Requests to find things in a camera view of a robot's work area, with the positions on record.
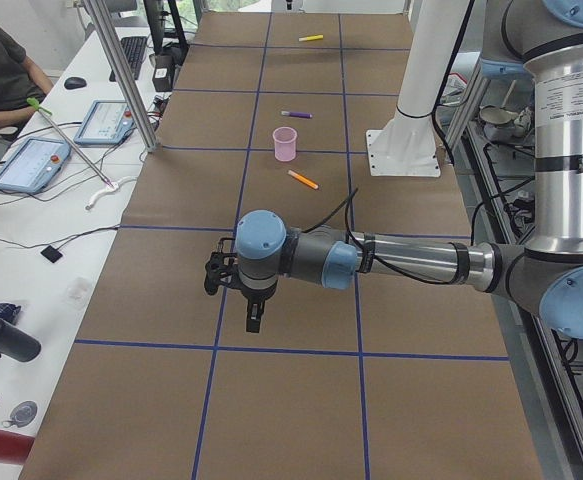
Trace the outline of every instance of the warning label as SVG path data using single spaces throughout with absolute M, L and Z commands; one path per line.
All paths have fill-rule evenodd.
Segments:
M 536 127 L 583 120 L 583 72 L 536 85 Z

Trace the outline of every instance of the bottle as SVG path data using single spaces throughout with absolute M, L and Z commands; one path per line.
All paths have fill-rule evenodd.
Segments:
M 0 353 L 19 362 L 33 360 L 40 353 L 40 342 L 0 319 Z

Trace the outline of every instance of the office chair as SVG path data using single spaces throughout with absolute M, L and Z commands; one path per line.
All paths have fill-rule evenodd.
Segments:
M 104 0 L 107 10 L 111 12 L 114 27 L 148 27 L 147 21 L 137 15 L 123 17 L 122 12 L 135 12 L 138 9 L 137 0 Z M 95 30 L 92 23 L 87 25 L 84 38 L 88 38 Z

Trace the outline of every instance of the black mouse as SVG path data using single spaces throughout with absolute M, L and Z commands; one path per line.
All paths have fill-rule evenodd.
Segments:
M 87 86 L 87 81 L 82 77 L 69 77 L 64 81 L 64 88 L 73 90 Z

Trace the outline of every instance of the white table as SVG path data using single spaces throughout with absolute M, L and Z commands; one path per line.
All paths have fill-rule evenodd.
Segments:
M 121 28 L 118 35 L 148 35 L 148 29 Z M 147 107 L 155 96 L 149 53 L 150 49 L 147 49 L 147 59 L 136 82 Z M 81 121 L 94 100 L 123 99 L 118 84 L 108 81 L 110 71 L 94 33 L 58 80 L 43 106 L 53 112 L 58 124 Z M 85 78 L 87 87 L 66 90 L 63 83 L 70 76 Z M 46 126 L 45 120 L 36 115 L 23 133 Z M 65 130 L 70 137 L 76 131 L 77 126 Z M 52 130 L 35 136 L 39 135 L 59 138 Z M 93 161 L 97 161 L 105 150 L 84 149 Z M 119 149 L 106 157 L 104 173 L 113 181 L 123 176 L 137 176 L 142 168 L 140 158 L 144 157 L 144 150 L 140 134 L 135 131 Z M 76 176 L 54 188 L 72 174 Z M 0 206 L 0 238 L 34 245 L 118 224 L 135 182 L 102 197 L 91 211 L 87 211 L 85 205 L 89 198 L 104 184 L 76 154 L 65 163 L 49 190 L 39 197 L 48 198 L 89 177 L 93 178 L 50 202 L 25 198 Z M 0 203 L 14 198 L 16 196 L 0 193 Z M 25 250 L 0 243 L 0 302 L 22 305 L 18 328 L 42 344 L 40 355 L 31 362 L 20 363 L 4 356 L 0 359 L 0 428 L 4 428 L 1 422 L 9 418 L 17 404 L 33 400 L 38 405 L 35 420 L 26 427 L 11 427 L 9 430 L 31 436 L 37 434 L 114 237 L 115 231 L 81 237 L 62 248 L 64 257 L 55 264 L 40 255 L 43 247 Z M 20 470 L 20 466 L 0 464 L 0 480 L 16 479 Z

